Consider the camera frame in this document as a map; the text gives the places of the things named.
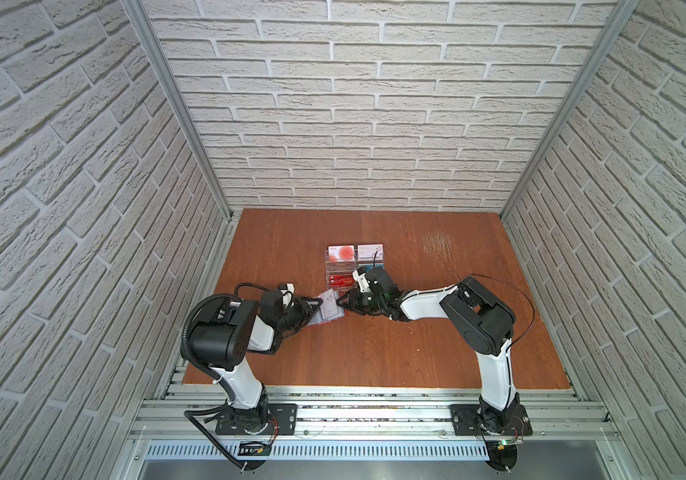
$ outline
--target brick wall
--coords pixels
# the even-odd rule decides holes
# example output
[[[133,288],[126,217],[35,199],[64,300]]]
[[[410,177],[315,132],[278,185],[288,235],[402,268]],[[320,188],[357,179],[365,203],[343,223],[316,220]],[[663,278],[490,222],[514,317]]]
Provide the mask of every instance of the brick wall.
[[[106,478],[220,221],[122,5],[0,0],[0,478]]]
[[[642,475],[686,478],[686,3],[640,3],[506,227]]]
[[[237,213],[499,211],[614,6],[144,3]]]

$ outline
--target black mounting plate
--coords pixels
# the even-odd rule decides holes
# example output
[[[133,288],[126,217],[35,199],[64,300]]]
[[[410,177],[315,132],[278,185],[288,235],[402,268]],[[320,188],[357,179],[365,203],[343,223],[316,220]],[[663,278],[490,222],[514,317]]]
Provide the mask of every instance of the black mounting plate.
[[[294,403],[269,403],[269,418],[276,418],[279,435],[294,435],[298,406]],[[218,414],[218,425],[215,435],[244,435],[244,431],[234,424],[233,414],[229,411]],[[270,435],[271,428],[266,427],[259,435]]]
[[[452,427],[455,430],[455,436],[468,437],[486,435],[490,438],[490,433],[487,433],[479,428],[481,419],[477,413],[478,409],[478,403],[450,405],[450,415],[452,416]],[[501,436],[513,437],[517,433],[519,436],[531,436],[533,434],[533,428],[530,425],[528,412],[524,409],[523,405],[520,405],[516,410],[513,411],[513,420],[511,421],[511,425],[506,428],[505,431],[503,431]]]

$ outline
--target metal bracket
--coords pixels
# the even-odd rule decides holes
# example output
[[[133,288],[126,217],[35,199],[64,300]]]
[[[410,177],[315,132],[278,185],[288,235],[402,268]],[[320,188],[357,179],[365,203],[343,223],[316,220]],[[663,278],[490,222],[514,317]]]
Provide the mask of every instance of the metal bracket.
[[[276,424],[279,426],[279,435],[294,435],[295,422],[298,415],[298,406],[294,403],[269,403],[269,417],[276,418]],[[264,434],[271,433],[266,429]],[[239,427],[234,423],[233,414],[223,412],[218,415],[218,425],[215,427],[215,435],[244,435],[244,432],[239,430]]]
[[[452,427],[455,430],[455,436],[469,437],[489,435],[484,430],[479,428],[479,404],[464,404],[464,405],[450,405],[450,414],[452,415]],[[530,425],[530,418],[524,406],[520,405],[513,413],[514,422],[510,428],[506,428],[501,434],[502,436],[531,436],[533,428]]]

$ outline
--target wood grain surface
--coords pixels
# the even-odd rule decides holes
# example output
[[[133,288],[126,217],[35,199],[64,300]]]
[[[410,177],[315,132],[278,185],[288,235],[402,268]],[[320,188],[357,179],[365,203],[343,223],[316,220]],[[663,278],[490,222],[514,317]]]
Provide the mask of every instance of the wood grain surface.
[[[217,292],[240,282],[316,296],[325,289],[329,245],[384,244],[385,268],[400,290],[428,290],[467,274],[495,276],[531,295],[496,214],[347,210],[244,210]],[[479,279],[527,329],[530,304],[510,286]],[[259,292],[244,288],[245,298]],[[536,315],[511,350],[518,389],[569,389],[546,327]],[[479,388],[476,355],[448,319],[395,322],[383,316],[348,317],[311,326],[284,341],[274,356],[248,354],[255,377],[267,385]],[[184,383],[212,379],[189,366]]]

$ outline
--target wooden table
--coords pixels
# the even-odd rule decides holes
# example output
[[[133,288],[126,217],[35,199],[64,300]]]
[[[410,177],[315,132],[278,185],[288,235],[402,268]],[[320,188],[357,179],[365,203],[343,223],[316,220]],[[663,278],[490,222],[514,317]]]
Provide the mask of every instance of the wooden table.
[[[316,296],[326,288],[325,248],[346,244],[384,244],[386,270],[401,290],[443,287],[475,273],[531,295],[496,214],[347,210],[245,210],[216,291],[232,293],[240,282],[294,283],[299,295]],[[513,310],[515,336],[525,331],[530,304],[510,286],[480,281]],[[246,287],[240,293],[259,298]],[[476,355],[448,319],[394,322],[349,313],[303,329],[274,356],[247,357],[267,385],[481,387]],[[570,388],[539,314],[511,359],[518,389]],[[211,381],[191,366],[183,379]]]

